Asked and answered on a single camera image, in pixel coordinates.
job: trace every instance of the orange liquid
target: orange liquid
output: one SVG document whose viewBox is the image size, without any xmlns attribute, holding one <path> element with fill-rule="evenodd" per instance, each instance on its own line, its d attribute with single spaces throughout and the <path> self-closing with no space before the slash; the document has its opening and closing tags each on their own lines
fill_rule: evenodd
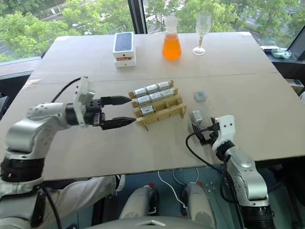
<svg viewBox="0 0 305 229">
<path fill-rule="evenodd" d="M 168 34 L 164 38 L 163 56 L 167 60 L 178 60 L 181 56 L 181 47 L 178 35 Z"/>
</svg>

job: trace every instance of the dark floor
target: dark floor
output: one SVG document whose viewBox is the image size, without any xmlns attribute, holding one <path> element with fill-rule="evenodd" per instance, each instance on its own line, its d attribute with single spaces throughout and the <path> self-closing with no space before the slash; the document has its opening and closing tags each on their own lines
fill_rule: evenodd
<svg viewBox="0 0 305 229">
<path fill-rule="evenodd" d="M 212 209 L 215 214 L 217 228 L 220 229 L 237 229 L 238 217 L 234 204 L 225 202 L 219 191 L 220 176 L 208 167 L 198 168 L 199 181 L 202 182 L 204 190 L 210 200 Z M 275 184 L 273 174 L 267 169 L 260 170 L 260 173 L 267 182 L 268 187 Z M 176 170 L 176 177 L 183 183 L 194 182 L 197 178 L 195 169 L 181 169 Z M 163 180 L 167 181 L 173 186 L 178 197 L 181 195 L 182 185 L 178 184 L 172 174 L 172 170 L 160 172 Z M 107 198 L 104 205 L 103 222 L 116 220 L 126 203 L 130 194 L 144 185 L 150 183 L 159 190 L 160 193 L 160 215 L 162 216 L 181 216 L 180 204 L 176 201 L 172 190 L 158 177 L 156 172 L 134 174 L 126 176 L 126 184 L 124 189 L 117 194 L 117 196 Z M 277 229 L 290 229 L 292 224 L 292 213 L 289 197 L 285 187 L 281 187 L 274 192 L 269 193 L 270 205 L 274 212 L 274 224 Z M 305 221 L 305 208 L 300 206 L 300 211 Z M 79 224 L 79 228 L 90 226 L 92 218 L 92 207 L 81 209 L 77 213 L 73 213 L 63 221 L 63 228 L 71 223 Z"/>
</svg>

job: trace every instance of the wooden block holder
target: wooden block holder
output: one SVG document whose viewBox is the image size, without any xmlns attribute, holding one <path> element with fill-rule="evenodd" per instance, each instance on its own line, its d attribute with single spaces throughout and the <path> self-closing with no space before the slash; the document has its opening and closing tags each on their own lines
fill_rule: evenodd
<svg viewBox="0 0 305 229">
<path fill-rule="evenodd" d="M 142 116 L 141 108 L 146 106 L 153 106 L 155 113 Z M 157 122 L 161 119 L 168 118 L 171 115 L 180 114 L 181 118 L 184 117 L 187 105 L 183 103 L 182 97 L 178 94 L 156 101 L 154 103 L 146 104 L 134 108 L 134 113 L 137 117 L 137 123 L 140 126 L 147 128 L 147 124 Z"/>
<path fill-rule="evenodd" d="M 175 95 L 175 96 L 178 95 L 178 88 L 175 88 L 173 92 L 174 92 L 174 95 Z M 156 101 L 156 102 L 153 102 L 153 103 L 150 103 L 150 104 L 145 104 L 145 105 L 143 105 L 143 106 L 139 106 L 138 103 L 136 102 L 136 99 L 132 99 L 132 106 L 133 106 L 134 108 L 136 108 L 136 107 L 142 108 L 142 107 L 146 107 L 146 106 L 152 105 L 152 104 L 154 104 L 154 103 L 157 103 L 157 102 L 160 102 L 160 101 L 163 101 L 163 100 L 164 100 L 164 99 L 161 99 L 161 100 L 159 100 L 159 101 Z"/>
</svg>

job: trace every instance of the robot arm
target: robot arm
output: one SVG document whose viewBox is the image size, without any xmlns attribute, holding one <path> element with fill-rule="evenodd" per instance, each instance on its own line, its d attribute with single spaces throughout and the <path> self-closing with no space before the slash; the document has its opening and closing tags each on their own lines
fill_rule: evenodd
<svg viewBox="0 0 305 229">
<path fill-rule="evenodd" d="M 39 220 L 33 223 L 33 216 L 36 215 L 41 220 L 43 217 L 40 213 L 35 214 L 34 208 L 43 205 L 44 198 L 40 197 L 41 193 L 38 195 L 37 190 L 43 182 L 41 175 L 44 159 L 58 131 L 68 129 L 72 125 L 100 126 L 106 130 L 135 121 L 134 118 L 128 117 L 105 120 L 105 114 L 102 112 L 105 105 L 124 104 L 130 101 L 129 98 L 112 96 L 93 99 L 95 94 L 86 77 L 80 79 L 80 84 L 76 88 L 73 103 L 36 105 L 29 109 L 23 120 L 9 129 L 6 138 L 7 149 L 1 163 L 0 226 L 3 222 L 15 225 L 20 218 L 31 221 L 32 227 L 39 225 Z M 13 206 L 14 209 L 9 211 L 6 206 Z"/>
<path fill-rule="evenodd" d="M 273 229 L 273 215 L 266 183 L 257 172 L 254 160 L 233 144 L 234 117 L 222 116 L 212 119 L 212 123 L 213 125 L 208 128 L 212 131 L 211 139 L 205 140 L 202 135 L 200 141 L 203 145 L 210 144 L 216 156 L 225 163 L 226 172 L 234 185 L 245 227 Z"/>
</svg>

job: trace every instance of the table surface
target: table surface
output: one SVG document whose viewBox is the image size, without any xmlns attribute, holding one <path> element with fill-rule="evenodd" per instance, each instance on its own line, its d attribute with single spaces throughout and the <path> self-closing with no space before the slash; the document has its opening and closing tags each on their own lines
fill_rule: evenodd
<svg viewBox="0 0 305 229">
<path fill-rule="evenodd" d="M 30 76 L 0 122 L 0 148 L 8 129 L 27 109 L 50 101 L 70 80 L 88 76 L 96 97 L 125 95 L 164 80 L 174 80 L 187 113 L 149 124 L 136 123 L 113 130 L 80 128 L 60 131 L 46 156 L 46 180 L 203 166 L 186 148 L 190 113 L 234 115 L 234 143 L 255 160 L 301 156 L 305 152 L 305 106 L 248 33 L 209 33 L 206 54 L 195 56 L 196 34 L 179 34 L 182 56 L 163 59 L 164 34 L 135 35 L 137 66 L 117 69 L 113 63 L 113 35 L 59 37 Z M 58 102 L 71 102 L 75 87 Z M 196 103 L 193 93 L 205 90 L 208 100 Z M 105 107 L 106 118 L 134 116 L 130 103 Z M 210 146 L 190 145 L 213 164 L 221 163 Z"/>
</svg>

